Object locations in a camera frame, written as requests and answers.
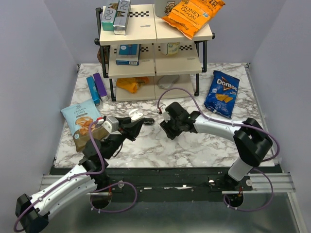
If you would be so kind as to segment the white earbud charging case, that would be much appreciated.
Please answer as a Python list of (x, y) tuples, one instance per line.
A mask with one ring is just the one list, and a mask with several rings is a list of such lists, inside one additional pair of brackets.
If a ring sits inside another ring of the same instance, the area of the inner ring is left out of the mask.
[(143, 112), (140, 109), (133, 109), (129, 112), (131, 122), (137, 121), (143, 118)]

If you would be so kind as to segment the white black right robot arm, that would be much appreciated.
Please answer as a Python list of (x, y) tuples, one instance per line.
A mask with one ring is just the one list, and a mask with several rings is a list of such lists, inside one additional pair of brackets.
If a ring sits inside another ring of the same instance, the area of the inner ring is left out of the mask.
[(235, 143), (239, 158), (223, 179), (229, 190), (241, 185), (244, 176), (263, 162), (273, 145), (271, 137), (253, 118), (245, 121), (211, 118), (201, 111), (189, 113), (178, 102), (173, 102), (160, 113), (164, 118), (160, 126), (171, 140), (189, 132), (211, 134)]

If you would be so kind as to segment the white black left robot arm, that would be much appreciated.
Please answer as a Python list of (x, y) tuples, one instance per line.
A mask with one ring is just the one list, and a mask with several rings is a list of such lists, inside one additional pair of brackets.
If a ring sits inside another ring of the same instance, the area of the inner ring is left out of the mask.
[(56, 213), (84, 194), (110, 192), (112, 187), (120, 185), (133, 187), (125, 181), (111, 183), (105, 170), (107, 160), (126, 139), (136, 140), (144, 121), (142, 116), (138, 119), (109, 116), (91, 122), (88, 127), (90, 140), (79, 164), (45, 189), (31, 196), (23, 194), (17, 199), (14, 232), (41, 232)]

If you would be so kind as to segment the orange plastic bag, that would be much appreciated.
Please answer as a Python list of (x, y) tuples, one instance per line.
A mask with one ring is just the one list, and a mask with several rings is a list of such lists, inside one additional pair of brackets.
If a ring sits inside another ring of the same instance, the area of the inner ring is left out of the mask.
[(119, 78), (116, 81), (116, 87), (124, 89), (132, 94), (144, 85), (149, 83), (148, 77), (134, 77), (134, 78)]

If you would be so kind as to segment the blue Doritos bag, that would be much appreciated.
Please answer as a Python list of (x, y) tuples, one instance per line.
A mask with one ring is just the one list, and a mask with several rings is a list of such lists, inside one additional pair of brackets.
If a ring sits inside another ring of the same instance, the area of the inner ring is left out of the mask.
[(213, 79), (204, 106), (214, 113), (231, 118), (239, 83), (240, 79), (214, 70)]

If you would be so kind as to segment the cassava chips bag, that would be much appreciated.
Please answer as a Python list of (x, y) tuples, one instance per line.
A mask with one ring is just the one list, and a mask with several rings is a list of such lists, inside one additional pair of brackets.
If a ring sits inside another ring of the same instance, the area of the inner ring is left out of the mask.
[(101, 117), (101, 113), (92, 99), (73, 104), (60, 110), (60, 112), (69, 126), (76, 151), (81, 152), (90, 139), (89, 126)]

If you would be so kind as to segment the purple tube box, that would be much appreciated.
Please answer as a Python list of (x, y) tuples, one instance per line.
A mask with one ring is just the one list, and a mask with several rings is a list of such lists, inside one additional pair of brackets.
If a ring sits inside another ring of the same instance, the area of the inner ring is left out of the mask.
[(107, 101), (108, 96), (107, 96), (106, 88), (105, 88), (105, 85), (103, 83), (100, 73), (93, 74), (93, 78), (94, 78), (95, 85), (96, 85), (97, 92), (99, 94), (100, 99), (102, 101)]

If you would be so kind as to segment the beige three-tier shelf rack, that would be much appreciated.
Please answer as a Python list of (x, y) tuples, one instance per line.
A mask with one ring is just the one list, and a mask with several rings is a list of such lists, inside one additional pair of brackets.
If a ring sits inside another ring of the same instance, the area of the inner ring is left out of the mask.
[[(141, 4), (131, 6), (126, 35), (115, 35), (102, 29), (104, 9), (96, 8), (99, 37), (94, 42), (99, 47), (110, 47), (109, 64), (105, 64), (103, 58), (102, 71), (104, 78), (109, 79), (112, 101), (155, 100), (164, 92), (157, 81), (165, 75), (179, 75), (174, 86), (199, 96), (200, 74), (207, 71), (207, 42), (215, 37), (209, 25), (189, 40), (157, 17), (153, 4)], [(180, 42), (176, 55), (166, 56), (160, 52), (160, 44), (169, 42)], [(116, 65), (117, 48), (121, 44), (140, 44), (138, 66)], [(141, 76), (147, 76), (150, 82), (136, 94), (114, 85), (116, 79)]]

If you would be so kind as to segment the blue tube box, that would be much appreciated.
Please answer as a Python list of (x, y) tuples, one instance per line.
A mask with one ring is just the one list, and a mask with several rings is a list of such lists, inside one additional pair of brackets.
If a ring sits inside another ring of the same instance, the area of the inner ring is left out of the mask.
[(86, 81), (87, 81), (89, 91), (90, 91), (90, 94), (91, 94), (91, 97), (93, 99), (94, 104), (96, 106), (99, 106), (101, 100), (100, 100), (100, 96), (99, 96), (98, 91), (97, 91), (97, 87), (96, 87), (94, 78), (92, 76), (87, 77)]

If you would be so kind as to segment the white printed mug middle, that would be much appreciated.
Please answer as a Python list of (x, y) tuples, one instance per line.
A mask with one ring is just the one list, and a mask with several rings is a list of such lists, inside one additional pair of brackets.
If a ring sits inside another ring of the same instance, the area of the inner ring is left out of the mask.
[(160, 44), (160, 52), (166, 56), (173, 56), (179, 52), (180, 42), (169, 42)]

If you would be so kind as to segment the white printed mug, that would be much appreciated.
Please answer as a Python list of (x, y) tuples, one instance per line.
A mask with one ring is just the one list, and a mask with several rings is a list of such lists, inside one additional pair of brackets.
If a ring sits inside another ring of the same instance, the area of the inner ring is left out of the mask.
[(155, 0), (154, 11), (157, 17), (167, 16), (180, 0)]
[(160, 44), (160, 52), (166, 56), (173, 56), (179, 52), (180, 42), (169, 42)]

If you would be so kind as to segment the blue white box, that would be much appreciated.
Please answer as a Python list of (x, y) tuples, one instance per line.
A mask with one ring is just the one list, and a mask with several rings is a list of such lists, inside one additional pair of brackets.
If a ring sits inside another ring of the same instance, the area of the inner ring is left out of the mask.
[(116, 65), (138, 66), (140, 57), (140, 44), (118, 45)]

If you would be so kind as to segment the brown object behind rack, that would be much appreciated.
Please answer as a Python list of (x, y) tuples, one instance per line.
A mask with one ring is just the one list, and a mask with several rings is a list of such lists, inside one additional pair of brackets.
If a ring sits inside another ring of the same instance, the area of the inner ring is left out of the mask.
[(105, 64), (109, 64), (109, 58), (110, 58), (110, 47), (109, 46), (103, 46), (100, 47), (97, 53), (97, 59), (99, 63), (103, 63), (103, 58)]

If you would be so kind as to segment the silver toothpaste box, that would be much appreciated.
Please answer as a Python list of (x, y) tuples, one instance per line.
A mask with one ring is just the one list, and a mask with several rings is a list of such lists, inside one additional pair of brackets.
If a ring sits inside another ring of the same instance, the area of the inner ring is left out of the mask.
[(118, 3), (116, 17), (113, 24), (113, 32), (115, 35), (126, 35), (126, 29), (131, 9), (130, 0), (120, 0)]

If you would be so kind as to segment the orange honey dijon chips bag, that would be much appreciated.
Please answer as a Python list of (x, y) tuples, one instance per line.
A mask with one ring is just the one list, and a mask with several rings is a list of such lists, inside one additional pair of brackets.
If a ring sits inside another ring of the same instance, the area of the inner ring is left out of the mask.
[(222, 0), (182, 0), (162, 20), (192, 40), (224, 6)]

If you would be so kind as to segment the white printed mug top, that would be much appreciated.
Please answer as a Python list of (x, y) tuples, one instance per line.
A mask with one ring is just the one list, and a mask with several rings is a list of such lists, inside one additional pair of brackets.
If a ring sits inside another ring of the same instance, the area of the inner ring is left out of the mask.
[(157, 17), (167, 16), (180, 0), (155, 0), (154, 11)]

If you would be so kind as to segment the teal toothpaste box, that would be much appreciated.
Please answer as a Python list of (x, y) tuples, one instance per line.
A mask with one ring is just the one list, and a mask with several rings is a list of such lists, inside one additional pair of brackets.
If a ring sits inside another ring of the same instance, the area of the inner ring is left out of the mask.
[(102, 14), (102, 29), (104, 31), (113, 31), (113, 24), (116, 17), (118, 9), (118, 1), (112, 0), (107, 3), (105, 6), (104, 12)]

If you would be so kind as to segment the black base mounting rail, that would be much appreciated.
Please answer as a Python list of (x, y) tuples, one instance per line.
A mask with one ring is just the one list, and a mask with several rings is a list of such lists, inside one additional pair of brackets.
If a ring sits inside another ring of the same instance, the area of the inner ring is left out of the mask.
[(223, 194), (242, 196), (253, 189), (250, 176), (234, 181), (228, 168), (108, 168), (98, 193), (89, 196), (96, 206), (115, 202), (221, 201)]

